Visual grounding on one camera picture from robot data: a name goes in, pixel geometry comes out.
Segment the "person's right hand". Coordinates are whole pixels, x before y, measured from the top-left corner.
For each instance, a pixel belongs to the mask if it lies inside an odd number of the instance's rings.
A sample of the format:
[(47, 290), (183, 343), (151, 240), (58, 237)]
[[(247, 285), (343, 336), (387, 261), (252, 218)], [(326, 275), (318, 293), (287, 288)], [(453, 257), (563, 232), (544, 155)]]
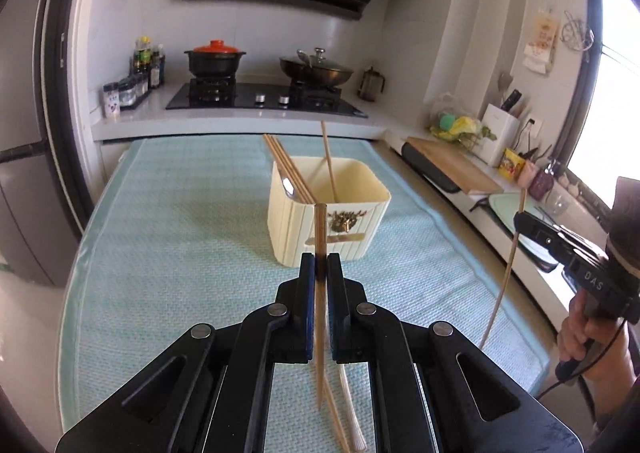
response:
[(584, 376), (588, 381), (612, 387), (632, 385), (636, 380), (629, 351), (628, 325), (622, 321), (587, 317), (588, 294), (579, 289), (570, 300), (568, 317), (563, 321), (558, 337), (560, 359), (584, 361), (589, 352), (600, 348), (603, 357)]

